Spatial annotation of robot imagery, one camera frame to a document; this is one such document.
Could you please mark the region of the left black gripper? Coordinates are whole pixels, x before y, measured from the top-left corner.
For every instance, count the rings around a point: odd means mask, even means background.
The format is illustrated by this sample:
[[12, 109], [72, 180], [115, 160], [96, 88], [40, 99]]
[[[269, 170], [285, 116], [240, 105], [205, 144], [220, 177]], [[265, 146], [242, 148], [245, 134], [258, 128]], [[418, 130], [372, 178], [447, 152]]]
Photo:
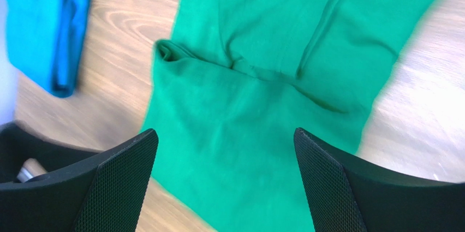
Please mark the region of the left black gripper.
[[15, 181], [24, 162], [31, 158], [51, 172], [99, 153], [40, 139], [10, 122], [1, 127], [1, 183]]

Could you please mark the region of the green t-shirt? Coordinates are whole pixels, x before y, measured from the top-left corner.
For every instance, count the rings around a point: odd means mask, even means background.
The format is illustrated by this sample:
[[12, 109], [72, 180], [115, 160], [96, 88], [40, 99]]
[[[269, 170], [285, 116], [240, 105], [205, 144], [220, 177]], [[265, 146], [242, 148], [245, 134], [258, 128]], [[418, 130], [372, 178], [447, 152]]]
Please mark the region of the green t-shirt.
[[218, 231], [313, 231], [293, 136], [357, 151], [434, 0], [180, 0], [153, 49], [152, 177]]

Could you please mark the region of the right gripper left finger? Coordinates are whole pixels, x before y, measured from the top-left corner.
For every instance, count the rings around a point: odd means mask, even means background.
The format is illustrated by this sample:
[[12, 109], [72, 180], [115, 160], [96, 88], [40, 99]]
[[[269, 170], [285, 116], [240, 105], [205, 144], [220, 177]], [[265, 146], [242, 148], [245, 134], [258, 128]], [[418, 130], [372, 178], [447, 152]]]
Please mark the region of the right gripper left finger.
[[51, 172], [25, 161], [1, 183], [1, 231], [134, 231], [158, 142], [149, 129]]

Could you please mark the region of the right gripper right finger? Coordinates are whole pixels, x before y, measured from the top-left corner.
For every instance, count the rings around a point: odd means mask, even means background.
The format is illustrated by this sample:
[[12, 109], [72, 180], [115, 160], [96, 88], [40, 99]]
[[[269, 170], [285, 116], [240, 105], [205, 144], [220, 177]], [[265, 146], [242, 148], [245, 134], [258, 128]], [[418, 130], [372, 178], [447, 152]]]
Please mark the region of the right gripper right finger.
[[294, 133], [296, 158], [316, 231], [464, 231], [464, 184], [383, 168]]

